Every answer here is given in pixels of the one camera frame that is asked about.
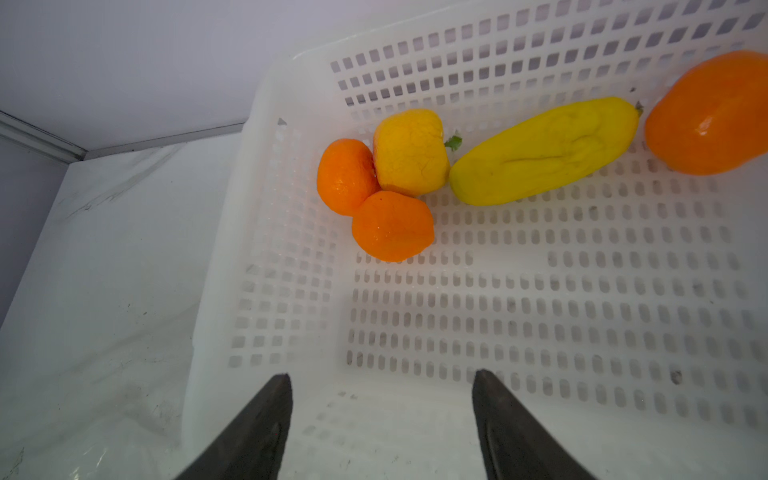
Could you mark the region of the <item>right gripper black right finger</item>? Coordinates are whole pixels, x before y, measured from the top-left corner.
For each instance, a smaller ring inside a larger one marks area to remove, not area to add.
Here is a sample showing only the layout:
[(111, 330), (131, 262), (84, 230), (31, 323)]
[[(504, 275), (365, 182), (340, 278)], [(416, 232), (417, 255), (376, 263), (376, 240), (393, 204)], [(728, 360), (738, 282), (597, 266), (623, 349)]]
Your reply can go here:
[(472, 404), (489, 479), (594, 479), (494, 373), (475, 373)]

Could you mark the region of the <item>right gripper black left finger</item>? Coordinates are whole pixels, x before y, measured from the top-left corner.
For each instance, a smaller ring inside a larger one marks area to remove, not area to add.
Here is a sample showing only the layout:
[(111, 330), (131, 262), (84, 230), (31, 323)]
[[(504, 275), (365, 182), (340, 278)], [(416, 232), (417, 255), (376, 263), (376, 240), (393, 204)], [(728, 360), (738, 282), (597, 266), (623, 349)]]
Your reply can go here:
[(276, 479), (292, 410), (290, 377), (273, 376), (177, 479)]

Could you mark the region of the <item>large orange fruit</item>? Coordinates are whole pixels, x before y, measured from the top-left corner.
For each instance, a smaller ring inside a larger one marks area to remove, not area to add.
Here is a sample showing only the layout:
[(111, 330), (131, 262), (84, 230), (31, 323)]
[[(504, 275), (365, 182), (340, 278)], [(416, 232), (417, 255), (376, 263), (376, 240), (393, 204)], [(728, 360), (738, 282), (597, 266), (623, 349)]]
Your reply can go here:
[(321, 157), (316, 187), (329, 209), (353, 216), (368, 197), (381, 190), (371, 150), (355, 139), (331, 143)]

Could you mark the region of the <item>round yellow lemon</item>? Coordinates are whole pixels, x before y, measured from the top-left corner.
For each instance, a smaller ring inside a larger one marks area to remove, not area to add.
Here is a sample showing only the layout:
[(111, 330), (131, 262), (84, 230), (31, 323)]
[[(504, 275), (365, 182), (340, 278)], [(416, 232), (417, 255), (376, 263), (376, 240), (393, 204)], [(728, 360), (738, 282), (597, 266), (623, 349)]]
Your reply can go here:
[(384, 119), (373, 137), (373, 158), (383, 190), (418, 197), (442, 188), (450, 162), (439, 116), (410, 109)]

